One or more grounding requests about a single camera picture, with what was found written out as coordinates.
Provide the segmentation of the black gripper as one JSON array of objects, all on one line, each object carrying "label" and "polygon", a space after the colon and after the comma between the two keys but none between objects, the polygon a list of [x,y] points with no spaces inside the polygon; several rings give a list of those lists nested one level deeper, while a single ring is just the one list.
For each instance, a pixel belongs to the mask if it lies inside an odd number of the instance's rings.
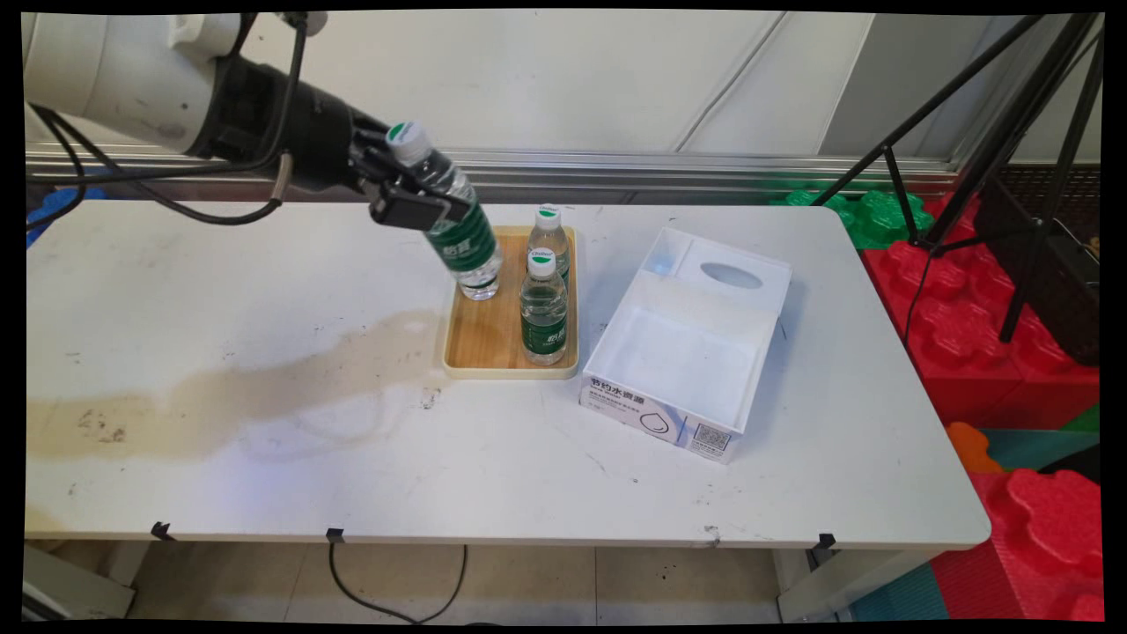
[{"label": "black gripper", "polygon": [[440,185],[396,158],[387,144],[389,125],[313,84],[298,83],[282,120],[287,75],[277,68],[227,56],[218,60],[215,80],[189,157],[255,162],[279,131],[281,148],[294,161],[293,186],[311,193],[361,191],[380,225],[431,232],[443,222],[460,222],[474,208],[474,194]]}]

